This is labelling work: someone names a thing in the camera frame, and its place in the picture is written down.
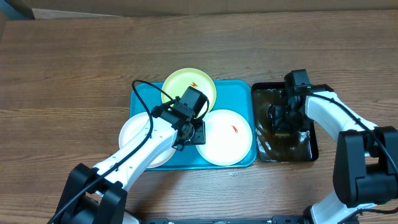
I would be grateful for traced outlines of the cream white plate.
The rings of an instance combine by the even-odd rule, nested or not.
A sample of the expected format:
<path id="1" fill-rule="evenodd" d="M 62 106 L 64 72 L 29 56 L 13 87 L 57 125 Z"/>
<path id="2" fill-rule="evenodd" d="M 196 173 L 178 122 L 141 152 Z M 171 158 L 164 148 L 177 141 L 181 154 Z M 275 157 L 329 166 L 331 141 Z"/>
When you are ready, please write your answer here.
<path id="1" fill-rule="evenodd" d="M 197 151 L 207 162 L 230 166 L 243 160 L 252 146 L 252 131 L 243 116 L 231 110 L 215 110 L 204 117 L 205 143 Z"/>

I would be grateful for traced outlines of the yellow green plate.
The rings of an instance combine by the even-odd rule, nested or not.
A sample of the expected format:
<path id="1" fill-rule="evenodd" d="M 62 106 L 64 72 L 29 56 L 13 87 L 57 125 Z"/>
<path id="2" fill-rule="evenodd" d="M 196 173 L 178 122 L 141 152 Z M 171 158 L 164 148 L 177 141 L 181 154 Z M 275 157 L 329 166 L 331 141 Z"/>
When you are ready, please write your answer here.
<path id="1" fill-rule="evenodd" d="M 199 69 L 182 68 L 173 72 L 164 81 L 162 90 L 175 99 L 177 96 L 181 98 L 189 86 L 196 88 L 208 97 L 210 103 L 208 112 L 210 112 L 216 101 L 216 87 L 213 80 Z"/>

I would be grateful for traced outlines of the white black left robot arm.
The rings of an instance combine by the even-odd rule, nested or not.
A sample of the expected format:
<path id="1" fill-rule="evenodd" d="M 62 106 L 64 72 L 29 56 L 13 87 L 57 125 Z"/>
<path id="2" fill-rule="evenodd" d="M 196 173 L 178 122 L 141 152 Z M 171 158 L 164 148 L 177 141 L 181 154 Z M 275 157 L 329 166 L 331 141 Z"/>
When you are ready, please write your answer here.
<path id="1" fill-rule="evenodd" d="M 145 126 L 111 157 L 69 174 L 50 223 L 137 223 L 126 213 L 127 193 L 166 150 L 204 144 L 203 103 L 172 100 L 149 111 Z"/>

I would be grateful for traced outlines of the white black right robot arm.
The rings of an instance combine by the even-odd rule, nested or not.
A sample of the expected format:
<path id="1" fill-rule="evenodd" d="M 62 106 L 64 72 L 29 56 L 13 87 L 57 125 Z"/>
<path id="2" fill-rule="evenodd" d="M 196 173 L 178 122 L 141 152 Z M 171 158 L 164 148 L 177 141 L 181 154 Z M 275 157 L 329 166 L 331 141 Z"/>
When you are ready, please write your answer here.
<path id="1" fill-rule="evenodd" d="M 379 127 L 348 108 L 334 91 L 287 90 L 267 116 L 277 133 L 318 123 L 336 142 L 333 190 L 309 207 L 306 223 L 358 222 L 364 212 L 394 214 L 377 205 L 397 198 L 397 130 Z"/>

